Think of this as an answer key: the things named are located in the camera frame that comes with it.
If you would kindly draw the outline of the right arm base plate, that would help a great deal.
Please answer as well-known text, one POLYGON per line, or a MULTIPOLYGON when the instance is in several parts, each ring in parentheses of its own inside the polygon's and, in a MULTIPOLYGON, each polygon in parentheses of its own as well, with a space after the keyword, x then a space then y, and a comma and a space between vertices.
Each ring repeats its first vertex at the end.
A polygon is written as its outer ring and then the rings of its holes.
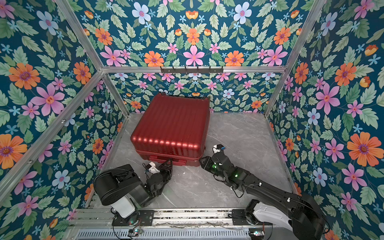
POLYGON ((257 225, 259 221, 255 216, 244 209, 233 209, 228 217, 232 219, 234 226, 257 225))

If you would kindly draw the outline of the red hard-shell suitcase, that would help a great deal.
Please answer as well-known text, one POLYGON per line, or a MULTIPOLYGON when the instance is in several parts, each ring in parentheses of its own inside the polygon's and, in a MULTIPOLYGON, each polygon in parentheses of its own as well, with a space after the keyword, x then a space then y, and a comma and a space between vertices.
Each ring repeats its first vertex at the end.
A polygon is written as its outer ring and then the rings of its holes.
POLYGON ((210 100, 157 94, 131 134, 144 160, 200 166, 210 122, 210 100))

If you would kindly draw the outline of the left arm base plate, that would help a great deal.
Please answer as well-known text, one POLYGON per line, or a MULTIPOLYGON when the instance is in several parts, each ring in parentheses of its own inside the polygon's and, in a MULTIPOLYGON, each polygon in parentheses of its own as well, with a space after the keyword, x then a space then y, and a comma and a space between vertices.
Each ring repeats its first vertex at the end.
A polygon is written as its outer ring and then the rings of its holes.
POLYGON ((113 227, 151 226, 154 220, 154 214, 155 214, 155 211, 153 210, 136 210, 130 216, 123 218, 118 212, 115 212, 112 226, 113 227))

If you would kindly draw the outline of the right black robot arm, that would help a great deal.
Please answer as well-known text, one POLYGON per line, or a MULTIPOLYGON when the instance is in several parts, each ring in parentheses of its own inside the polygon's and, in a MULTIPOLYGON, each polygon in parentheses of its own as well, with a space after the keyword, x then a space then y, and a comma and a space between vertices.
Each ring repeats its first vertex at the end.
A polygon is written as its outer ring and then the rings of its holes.
POLYGON ((251 225, 269 223, 293 232, 299 240, 320 240, 327 219, 315 199, 297 195, 261 180, 251 172, 236 167, 223 150, 199 160, 201 167, 218 177, 232 191, 254 196, 237 219, 251 225))

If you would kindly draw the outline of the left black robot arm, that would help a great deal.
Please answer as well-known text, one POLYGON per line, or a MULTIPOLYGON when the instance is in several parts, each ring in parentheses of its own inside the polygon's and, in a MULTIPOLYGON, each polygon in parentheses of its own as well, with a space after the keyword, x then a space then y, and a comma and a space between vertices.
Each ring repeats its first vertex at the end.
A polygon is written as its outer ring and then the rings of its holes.
POLYGON ((102 205, 110 206, 115 216, 128 224, 137 219, 139 207, 150 205, 163 193, 172 178, 173 160, 168 159, 158 167, 150 163, 145 169, 151 173, 145 183, 129 164, 103 171, 94 179, 94 190, 102 205))

